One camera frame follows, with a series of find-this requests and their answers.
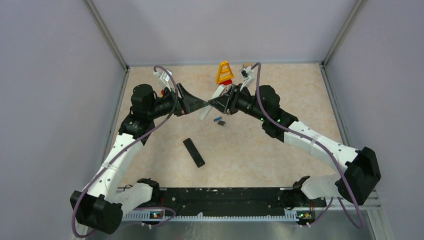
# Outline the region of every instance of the tabletop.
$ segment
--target tabletop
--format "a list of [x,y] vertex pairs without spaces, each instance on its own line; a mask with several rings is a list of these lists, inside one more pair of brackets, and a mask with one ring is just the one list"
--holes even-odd
[[[241,64],[231,64],[233,82],[241,83]],[[208,100],[219,65],[165,66],[177,83],[194,96]],[[341,142],[329,96],[317,63],[263,64],[261,85],[271,85],[280,96],[280,107],[324,136]],[[150,84],[161,92],[153,67],[131,67],[118,115],[115,136],[131,106],[133,88]],[[255,91],[256,83],[249,90]],[[303,176],[333,174],[332,168],[299,148],[269,137],[262,122],[238,112],[224,115],[212,109],[199,119],[200,110],[172,116],[156,130],[134,157],[121,186],[151,178],[161,187],[291,187]],[[213,119],[222,117],[226,126]],[[155,120],[156,125],[165,117]],[[205,165],[198,168],[183,141],[191,138]]]

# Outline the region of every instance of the wall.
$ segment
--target wall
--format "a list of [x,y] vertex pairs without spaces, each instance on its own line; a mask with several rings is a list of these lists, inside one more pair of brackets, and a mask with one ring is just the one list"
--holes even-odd
[[424,1],[368,1],[328,71],[355,147],[373,148],[397,239],[421,239]]
[[129,65],[322,61],[355,0],[94,0]]
[[0,239],[69,239],[124,72],[83,1],[0,6]]

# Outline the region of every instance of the floor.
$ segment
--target floor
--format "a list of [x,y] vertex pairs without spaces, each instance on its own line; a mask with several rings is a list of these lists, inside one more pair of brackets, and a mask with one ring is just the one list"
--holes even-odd
[[[193,95],[208,100],[217,85],[218,65],[168,66],[177,83]],[[232,64],[233,82],[242,81],[241,65]],[[341,142],[339,129],[318,64],[263,64],[261,85],[279,94],[280,107],[312,129]],[[120,108],[115,135],[129,112],[135,86],[150,84],[160,93],[153,68],[132,67]],[[255,84],[249,88],[255,91]],[[212,109],[204,119],[199,113],[176,117],[154,132],[135,156],[121,185],[151,178],[162,187],[289,187],[303,176],[323,176],[334,171],[296,147],[270,138],[261,121],[238,112],[222,115]],[[222,116],[226,126],[213,119]],[[197,168],[183,145],[191,138],[206,164]]]

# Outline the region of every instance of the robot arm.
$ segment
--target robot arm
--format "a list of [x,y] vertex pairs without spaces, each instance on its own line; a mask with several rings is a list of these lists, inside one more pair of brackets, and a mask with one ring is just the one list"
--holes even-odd
[[[265,118],[259,107],[256,96],[251,95],[248,88],[244,85],[243,83],[237,86],[232,85],[229,91],[217,98],[211,99],[209,104],[224,114],[232,115],[241,111],[263,121],[262,128],[270,137],[276,138],[283,143],[294,145],[336,169],[328,154],[320,146],[315,144],[318,140],[335,156],[338,164],[341,166],[344,176],[348,180],[355,199],[359,205],[363,205],[381,178],[374,151],[368,147],[358,150],[353,147],[345,146],[312,130],[303,122],[299,121],[297,117],[280,108],[280,96],[276,94],[271,86],[262,85],[259,87],[262,104],[272,119],[290,130],[311,137],[313,140],[310,141],[275,126]],[[346,186],[343,184],[338,174],[321,177],[306,176],[296,182],[295,185],[300,187],[301,191],[309,199],[316,199],[319,197],[343,197],[352,202]]]
[[[106,170],[91,185],[79,204],[76,212],[78,223],[111,234],[118,228],[124,215],[151,200],[153,188],[146,181],[140,181],[130,189],[117,193],[118,185],[131,161],[144,147],[148,137],[129,147],[112,164],[110,162],[134,140],[152,130],[155,127],[155,119],[169,113],[179,117],[208,105],[206,101],[187,92],[180,83],[176,86],[180,95],[176,104],[177,93],[168,87],[165,88],[163,97],[155,97],[152,87],[148,84],[134,88],[130,112],[121,123],[116,141],[97,173],[104,171],[105,168]],[[81,194],[79,191],[74,191],[71,195],[72,208],[75,208]]]

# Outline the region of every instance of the beige table surface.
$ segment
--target beige table surface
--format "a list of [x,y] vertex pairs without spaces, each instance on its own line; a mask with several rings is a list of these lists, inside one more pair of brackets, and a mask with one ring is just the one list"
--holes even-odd
[[[241,65],[231,64],[233,82],[242,81]],[[168,66],[177,83],[193,95],[208,100],[217,85],[218,65]],[[263,64],[261,85],[279,94],[280,107],[317,132],[341,142],[335,116],[318,64]],[[132,67],[120,108],[115,135],[131,106],[132,90],[150,84],[160,93],[152,67]],[[255,83],[249,88],[255,91]],[[212,109],[204,119],[200,111],[172,116],[155,131],[135,156],[121,185],[151,178],[161,187],[289,187],[301,177],[334,171],[302,150],[270,138],[262,122],[238,112],[223,115]],[[226,126],[213,119],[222,116]],[[164,117],[155,120],[158,124]],[[206,164],[197,168],[183,140],[191,138]]]

